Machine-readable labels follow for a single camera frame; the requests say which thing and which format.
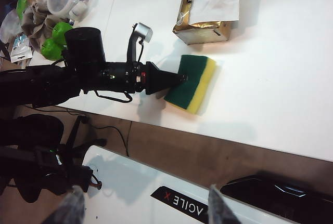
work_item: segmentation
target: brown floor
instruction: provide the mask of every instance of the brown floor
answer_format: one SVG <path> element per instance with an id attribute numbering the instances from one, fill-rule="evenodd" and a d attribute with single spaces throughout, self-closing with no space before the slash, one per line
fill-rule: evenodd
<path id="1" fill-rule="evenodd" d="M 44 109 L 63 110 L 59 107 Z M 16 110 L 16 116 L 32 113 L 37 112 L 25 107 L 17 107 Z M 47 114 L 58 117 L 64 123 L 62 142 L 65 142 L 76 116 L 64 112 Z M 222 186 L 233 179 L 265 172 L 302 181 L 316 191 L 333 195 L 331 162 L 114 117 L 89 116 L 95 126 L 113 125 L 119 128 L 124 138 L 128 138 L 132 158 L 205 187 L 211 184 Z M 81 125 L 76 143 L 94 138 L 107 138 L 107 149 L 125 154 L 119 134 L 110 128 L 98 130 Z M 22 200 L 16 189 L 6 188 L 0 196 L 0 224 L 41 223 L 61 199 L 61 196 L 45 190 L 35 203 L 29 204 Z"/>

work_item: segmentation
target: yellow sponge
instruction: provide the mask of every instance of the yellow sponge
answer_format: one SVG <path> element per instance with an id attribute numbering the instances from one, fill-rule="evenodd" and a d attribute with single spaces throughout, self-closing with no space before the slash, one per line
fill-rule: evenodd
<path id="1" fill-rule="evenodd" d="M 190 113 L 197 113 L 214 73 L 216 62 L 206 56 L 182 55 L 178 74 L 187 81 L 171 88 L 165 100 Z"/>

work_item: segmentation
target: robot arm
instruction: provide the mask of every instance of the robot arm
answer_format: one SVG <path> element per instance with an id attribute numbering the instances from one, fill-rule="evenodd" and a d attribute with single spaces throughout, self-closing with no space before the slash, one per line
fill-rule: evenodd
<path id="1" fill-rule="evenodd" d="M 31 103 L 34 107 L 52 106 L 84 93 L 94 91 L 99 97 L 131 102 L 130 94 L 146 94 L 176 86 L 186 81 L 185 75 L 159 70 L 152 62 L 136 61 L 136 42 L 150 41 L 151 28 L 142 23 L 133 26 L 126 62 L 106 62 L 100 30 L 75 28 L 65 34 L 67 50 L 63 51 L 65 67 L 39 65 L 0 73 L 0 106 Z M 99 90 L 124 93 L 127 101 L 99 95 Z"/>

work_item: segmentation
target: gray fabric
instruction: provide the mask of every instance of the gray fabric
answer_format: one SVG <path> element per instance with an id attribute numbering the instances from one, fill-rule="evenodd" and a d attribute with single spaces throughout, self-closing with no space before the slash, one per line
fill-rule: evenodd
<path id="1" fill-rule="evenodd" d="M 44 41 L 51 37 L 53 27 L 66 21 L 66 18 L 52 15 L 43 4 L 34 2 L 25 10 L 21 27 L 32 47 L 40 52 Z"/>

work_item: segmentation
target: small package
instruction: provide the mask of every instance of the small package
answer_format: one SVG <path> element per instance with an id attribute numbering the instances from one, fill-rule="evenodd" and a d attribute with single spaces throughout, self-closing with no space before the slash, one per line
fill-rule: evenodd
<path id="1" fill-rule="evenodd" d="M 239 0 L 182 0 L 173 33 L 188 45 L 227 41 L 238 15 Z"/>

